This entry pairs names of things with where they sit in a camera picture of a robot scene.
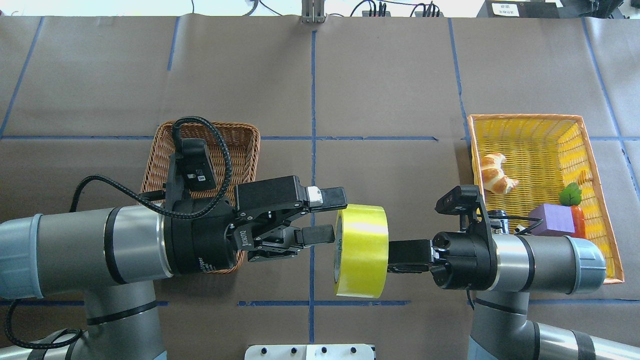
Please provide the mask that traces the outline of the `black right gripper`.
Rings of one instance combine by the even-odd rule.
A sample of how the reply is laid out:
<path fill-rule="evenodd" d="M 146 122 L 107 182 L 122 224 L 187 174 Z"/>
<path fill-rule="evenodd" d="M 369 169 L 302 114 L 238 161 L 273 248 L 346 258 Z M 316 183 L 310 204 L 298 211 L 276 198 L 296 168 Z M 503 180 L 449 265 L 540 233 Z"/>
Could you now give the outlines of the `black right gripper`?
<path fill-rule="evenodd" d="M 435 284 L 444 290 L 488 290 L 498 273 L 491 230 L 441 231 L 432 240 L 390 241 L 388 264 L 393 274 L 430 271 Z"/>

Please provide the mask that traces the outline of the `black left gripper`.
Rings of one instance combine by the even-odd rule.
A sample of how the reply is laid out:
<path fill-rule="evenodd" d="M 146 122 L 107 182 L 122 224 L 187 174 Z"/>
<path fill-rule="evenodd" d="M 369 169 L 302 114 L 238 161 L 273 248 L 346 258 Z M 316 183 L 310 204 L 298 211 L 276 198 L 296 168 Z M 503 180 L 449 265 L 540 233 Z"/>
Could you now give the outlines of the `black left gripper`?
<path fill-rule="evenodd" d="M 304 187 L 295 175 L 239 184 L 235 204 L 222 198 L 197 219 L 164 219 L 170 269 L 176 275 L 226 271 L 245 251 L 251 261 L 293 257 L 303 248 L 335 242 L 331 224 L 297 228 L 307 214 L 348 207 L 343 187 Z"/>

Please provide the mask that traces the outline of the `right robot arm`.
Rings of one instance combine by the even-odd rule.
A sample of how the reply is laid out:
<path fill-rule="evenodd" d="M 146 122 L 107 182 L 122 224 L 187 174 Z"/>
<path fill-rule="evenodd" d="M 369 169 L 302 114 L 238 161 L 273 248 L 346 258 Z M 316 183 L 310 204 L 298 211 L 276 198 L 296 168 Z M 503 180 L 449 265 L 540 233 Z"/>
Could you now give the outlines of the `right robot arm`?
<path fill-rule="evenodd" d="M 606 278 L 592 242 L 567 235 L 439 232 L 392 241 L 387 270 L 430 272 L 443 290 L 475 291 L 469 360 L 637 360 L 637 346 L 528 318 L 532 293 L 584 294 Z"/>

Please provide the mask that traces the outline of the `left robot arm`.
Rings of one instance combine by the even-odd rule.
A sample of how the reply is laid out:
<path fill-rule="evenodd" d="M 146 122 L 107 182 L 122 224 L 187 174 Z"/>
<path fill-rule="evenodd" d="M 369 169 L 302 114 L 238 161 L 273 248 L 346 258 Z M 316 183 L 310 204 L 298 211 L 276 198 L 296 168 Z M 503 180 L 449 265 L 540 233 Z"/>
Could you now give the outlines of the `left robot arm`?
<path fill-rule="evenodd" d="M 43 298 L 82 291 L 87 330 L 64 329 L 32 344 L 10 335 L 2 359 L 165 360 L 155 280 L 295 258 L 335 241 L 331 225 L 297 228 L 307 214 L 347 207 L 342 187 L 305 187 L 297 176 L 235 187 L 210 210 L 172 175 L 160 209 L 142 205 L 36 214 L 1 225 L 1 296 Z"/>

